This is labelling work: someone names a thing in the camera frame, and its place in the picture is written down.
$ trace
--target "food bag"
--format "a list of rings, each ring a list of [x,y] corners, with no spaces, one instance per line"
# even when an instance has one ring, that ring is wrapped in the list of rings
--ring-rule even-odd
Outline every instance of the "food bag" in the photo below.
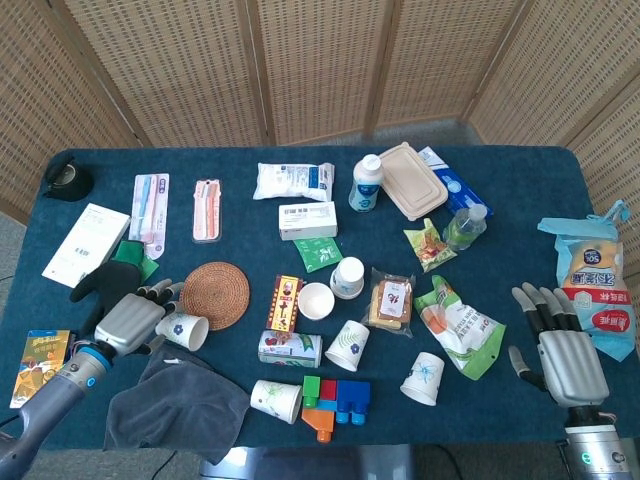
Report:
[[[441,276],[431,281],[433,291],[416,298],[414,306],[456,368],[478,380],[498,358],[505,326],[462,303]]]
[[[331,201],[334,168],[322,165],[258,164],[258,184],[254,200],[274,197],[307,197],[319,202]]]
[[[604,217],[543,218],[538,230],[556,235],[556,277],[595,347],[619,362],[633,351],[636,319],[623,280],[622,242],[615,221],[631,216],[618,200]]]
[[[425,272],[456,256],[449,245],[440,240],[440,234],[428,218],[424,219],[424,230],[405,230],[404,234]]]
[[[371,269],[371,303],[362,319],[364,325],[413,337],[411,302],[416,278],[401,277]]]
[[[315,272],[342,260],[342,253],[333,238],[310,238],[294,240],[293,243],[296,244],[296,248],[300,252],[307,273]]]

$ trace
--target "white cardboard box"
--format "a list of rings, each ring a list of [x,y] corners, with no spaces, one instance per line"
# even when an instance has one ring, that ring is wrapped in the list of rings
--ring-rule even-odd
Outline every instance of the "white cardboard box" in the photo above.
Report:
[[[282,240],[335,237],[336,207],[333,202],[280,205],[278,225]]]

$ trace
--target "table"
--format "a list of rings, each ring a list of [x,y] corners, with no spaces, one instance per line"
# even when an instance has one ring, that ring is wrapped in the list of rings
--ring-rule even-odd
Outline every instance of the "table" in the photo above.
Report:
[[[467,251],[435,272],[444,276],[463,301],[507,325],[503,347],[494,366],[479,381],[460,374],[414,312],[414,338],[373,330],[357,373],[342,370],[326,359],[318,369],[262,364],[257,344],[265,327],[276,274],[302,276],[327,283],[331,268],[304,271],[292,242],[278,235],[278,205],[299,199],[253,201],[257,162],[321,163],[336,165],[334,199],[338,215],[336,241],[343,255],[362,259],[367,269],[399,275],[416,274],[415,292],[430,290],[430,274],[423,274],[402,230],[418,228],[382,193],[376,208],[366,214],[350,209],[347,196],[352,168],[366,153],[384,149],[361,147],[286,147],[215,149],[75,150],[78,163],[94,174],[91,194],[76,203],[38,197],[26,232],[4,320],[0,325],[0,418],[11,412],[11,391],[30,329],[77,328],[92,302],[68,301],[69,289],[41,277],[41,272],[88,202],[130,213],[134,175],[171,175],[167,247],[160,268],[149,280],[184,279],[211,261],[227,261],[248,276],[251,302],[233,327],[209,335],[197,355],[220,374],[251,391],[257,379],[302,383],[305,374],[324,378],[372,382],[373,403],[364,427],[338,425],[333,443],[466,443],[553,440],[563,436],[566,413],[547,394],[519,381],[509,364],[506,347],[520,346],[525,359],[539,366],[524,316],[510,289],[523,281],[555,285],[554,238],[538,232],[544,216],[582,218],[592,211],[576,158],[562,148],[442,147],[435,151],[495,210],[487,231]],[[222,238],[195,244],[191,239],[193,189],[196,180],[222,180]],[[429,215],[440,231],[451,219],[441,207]],[[328,346],[347,319],[360,320],[369,301],[365,292],[352,301],[337,300],[333,314],[321,322],[300,317],[297,331],[323,335]],[[399,390],[416,355],[433,352],[446,365],[438,405],[426,407]],[[600,354],[611,389],[604,408],[618,415],[621,436],[640,435],[640,368],[635,354],[618,364]],[[109,399],[133,386],[146,365],[144,357],[118,361],[106,381],[59,425],[45,448],[100,448]],[[12,426],[16,433],[18,425]],[[316,434],[299,420],[289,426],[250,410],[238,438],[243,446],[315,445]]]

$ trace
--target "blue plastic bag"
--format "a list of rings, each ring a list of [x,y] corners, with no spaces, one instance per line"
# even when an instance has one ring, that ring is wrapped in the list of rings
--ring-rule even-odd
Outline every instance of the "blue plastic bag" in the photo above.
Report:
[[[629,217],[629,207],[618,200],[604,217],[543,218],[538,224],[538,230],[556,235],[558,286],[572,300],[582,329],[598,350],[619,362],[633,351],[636,334],[615,226]]]

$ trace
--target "woven panel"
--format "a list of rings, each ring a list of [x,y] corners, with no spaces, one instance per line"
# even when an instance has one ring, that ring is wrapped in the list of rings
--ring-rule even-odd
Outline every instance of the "woven panel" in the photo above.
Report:
[[[640,0],[537,0],[470,120],[487,143],[558,144],[637,65]]]
[[[259,2],[278,144],[364,127],[386,2]]]
[[[379,123],[460,115],[516,3],[405,0]]]
[[[49,158],[138,143],[32,2],[0,0],[0,201],[28,217]]]
[[[640,89],[573,148],[596,213],[619,198],[629,203],[631,220],[619,227],[625,273],[640,273]]]
[[[261,143],[235,1],[67,5],[155,146]]]

